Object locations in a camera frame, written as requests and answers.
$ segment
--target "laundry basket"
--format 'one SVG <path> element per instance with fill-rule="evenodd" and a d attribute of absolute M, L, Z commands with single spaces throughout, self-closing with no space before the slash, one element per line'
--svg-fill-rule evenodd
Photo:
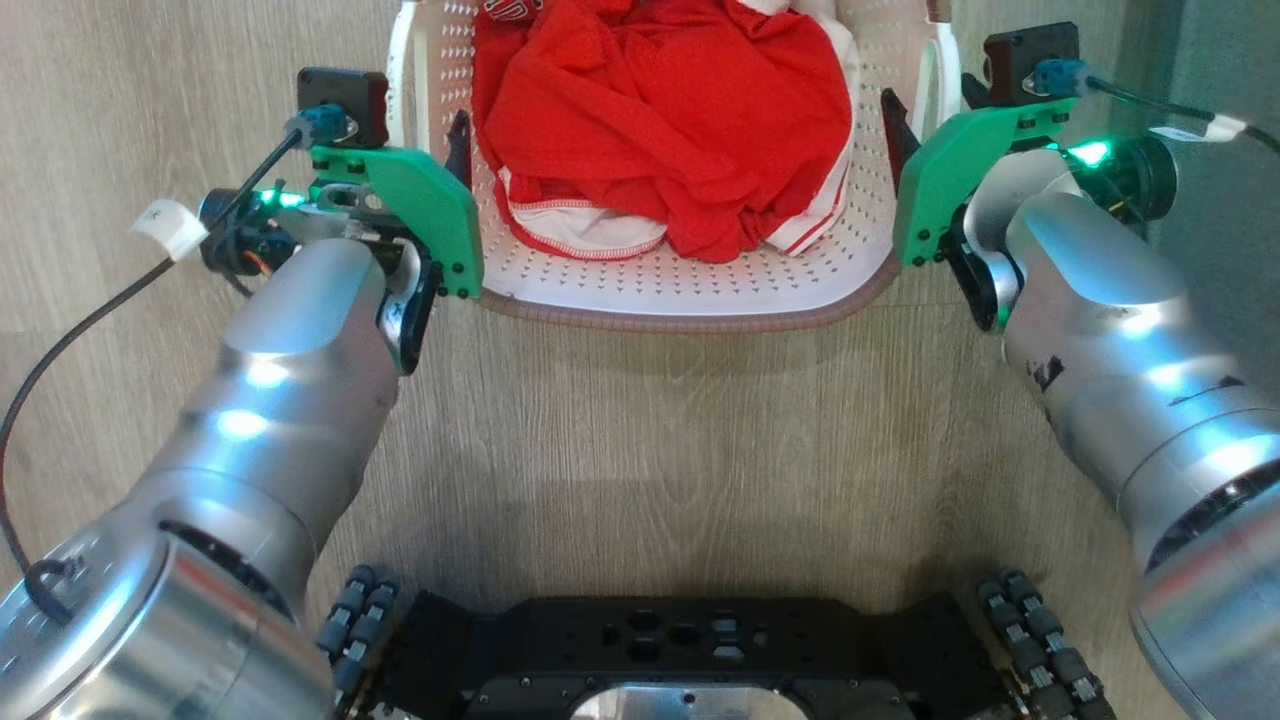
<path fill-rule="evenodd" d="M 484 243 L 484 293 L 493 310 L 534 320 L 657 332 L 755 332 L 814 327 L 847 316 L 893 281 L 895 214 L 881 117 L 892 87 L 913 106 L 913 126 L 934 126 L 959 105 L 959 58 L 938 0 L 837 0 L 854 33 L 861 83 L 854 161 L 842 215 L 799 258 L 772 249 L 722 265 L 686 260 L 669 247 L 621 261 L 584 261 L 535 251 L 498 214 L 494 177 L 472 152 L 472 190 Z M 481 0 L 406 1 L 392 33 L 388 120 L 392 142 L 448 155 L 447 133 L 470 110 L 472 19 Z M 404 85 L 412 58 L 416 141 L 407 137 Z M 924 104 L 931 104 L 928 109 Z M 924 113 L 937 113 L 925 122 Z"/>

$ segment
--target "wooden floor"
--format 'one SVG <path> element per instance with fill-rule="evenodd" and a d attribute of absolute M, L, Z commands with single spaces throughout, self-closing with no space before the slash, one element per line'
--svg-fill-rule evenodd
<path fill-rule="evenodd" d="M 970 65 L 988 32 L 1069 18 L 1101 67 L 1164 6 L 955 5 Z M 294 70 L 380 67 L 394 10 L 0 5 L 0 393 L 159 260 L 125 232 L 140 209 L 193 205 L 243 177 L 291 113 Z M 1088 110 L 1078 132 L 1105 119 Z M 238 305 L 184 263 L 49 373 L 5 468 L 33 553 L 125 492 Z M 868 611 L 1016 565 L 1121 717 L 1180 717 L 1129 633 L 1124 529 L 998 356 L 941 269 L 909 273 L 837 325 L 755 337 L 617 334 L 449 304 L 312 607 L 357 561 L 483 609 L 557 593 L 796 593 Z"/>

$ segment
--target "green led light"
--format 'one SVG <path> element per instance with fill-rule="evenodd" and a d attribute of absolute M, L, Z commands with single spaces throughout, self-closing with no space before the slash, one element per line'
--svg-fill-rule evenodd
<path fill-rule="evenodd" d="M 1097 168 L 1102 164 L 1107 156 L 1111 155 L 1111 143 L 1108 142 L 1087 142 L 1084 145 L 1076 145 L 1075 147 L 1068 149 L 1068 152 L 1074 155 L 1079 161 L 1084 163 L 1091 168 Z"/>
<path fill-rule="evenodd" d="M 275 188 L 268 188 L 257 193 L 262 202 L 271 202 L 275 200 Z M 280 193 L 280 208 L 297 208 L 307 201 L 306 195 L 298 195 L 297 192 L 282 192 Z"/>

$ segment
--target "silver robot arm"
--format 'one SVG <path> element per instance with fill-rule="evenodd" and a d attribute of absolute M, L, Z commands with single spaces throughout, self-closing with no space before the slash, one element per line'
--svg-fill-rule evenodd
<path fill-rule="evenodd" d="M 997 288 L 1012 278 L 998 293 L 1005 359 L 1133 536 L 1133 628 L 1151 665 L 1192 717 L 1275 717 L 1280 406 L 1196 320 L 1178 270 L 1082 197 L 1057 152 L 1006 158 L 968 211 Z"/>
<path fill-rule="evenodd" d="M 20 585 L 0 606 L 0 720 L 330 715 L 296 624 L 396 402 L 387 296 L 370 251 L 334 238 L 241 310 L 134 488 L 50 553 L 73 616 Z"/>

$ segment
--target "cable connector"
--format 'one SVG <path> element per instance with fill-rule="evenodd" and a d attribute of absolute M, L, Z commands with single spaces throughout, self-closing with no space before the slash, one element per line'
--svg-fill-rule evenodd
<path fill-rule="evenodd" d="M 1087 77 L 1084 60 L 1042 60 L 1024 82 L 1024 90 L 1053 100 L 1083 97 L 1088 91 Z"/>
<path fill-rule="evenodd" d="M 298 150 L 310 150 L 316 145 L 334 145 L 355 133 L 347 118 L 347 111 L 340 105 L 328 104 L 317 108 L 298 110 L 289 122 L 284 123 L 284 135 L 293 131 L 302 133 L 298 141 Z"/>

